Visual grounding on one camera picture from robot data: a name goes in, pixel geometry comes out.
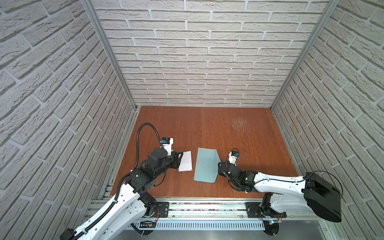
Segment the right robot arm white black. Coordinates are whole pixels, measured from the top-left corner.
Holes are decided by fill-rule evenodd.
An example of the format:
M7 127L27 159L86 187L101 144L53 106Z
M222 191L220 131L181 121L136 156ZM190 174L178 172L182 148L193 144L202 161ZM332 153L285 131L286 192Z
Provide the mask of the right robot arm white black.
M242 171L225 161L218 164L218 173L238 192L263 193L259 208L268 217L276 218L286 212L308 212L329 222L342 221L341 191L317 172L298 177L273 176Z

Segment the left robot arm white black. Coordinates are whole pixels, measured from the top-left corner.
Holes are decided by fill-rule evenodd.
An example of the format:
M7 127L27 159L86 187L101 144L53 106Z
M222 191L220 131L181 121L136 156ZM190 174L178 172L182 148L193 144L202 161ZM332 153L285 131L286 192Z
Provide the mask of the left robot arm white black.
M112 240L136 220L155 211L156 199L148 190L168 169L178 169L184 153L157 148L142 165L122 177L116 194L88 221L67 229L61 240Z

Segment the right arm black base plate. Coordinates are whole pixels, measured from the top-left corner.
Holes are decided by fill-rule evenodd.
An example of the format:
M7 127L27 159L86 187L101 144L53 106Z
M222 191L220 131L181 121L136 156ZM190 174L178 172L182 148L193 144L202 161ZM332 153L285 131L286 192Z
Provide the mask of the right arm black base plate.
M287 213L278 213L270 205L259 202L245 203L248 218L286 218Z

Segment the pink white letter card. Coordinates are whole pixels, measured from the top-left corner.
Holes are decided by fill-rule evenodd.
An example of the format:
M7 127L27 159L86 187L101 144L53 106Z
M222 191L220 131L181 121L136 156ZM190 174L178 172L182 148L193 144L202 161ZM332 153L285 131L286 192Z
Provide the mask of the pink white letter card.
M187 151L187 152L183 152L184 155L181 159L181 164L180 164L180 167L179 167L179 172L190 172L193 170L193 166L192 166L192 152L191 151Z

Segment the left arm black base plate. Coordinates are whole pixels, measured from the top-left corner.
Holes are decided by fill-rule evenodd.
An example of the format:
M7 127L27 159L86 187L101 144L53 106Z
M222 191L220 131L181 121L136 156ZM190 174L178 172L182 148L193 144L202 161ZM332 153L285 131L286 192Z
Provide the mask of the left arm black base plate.
M126 209L128 217L144 220L155 220L156 218L167 218L169 212L169 202L157 202L152 214L147 213L147 208L142 201L135 201Z

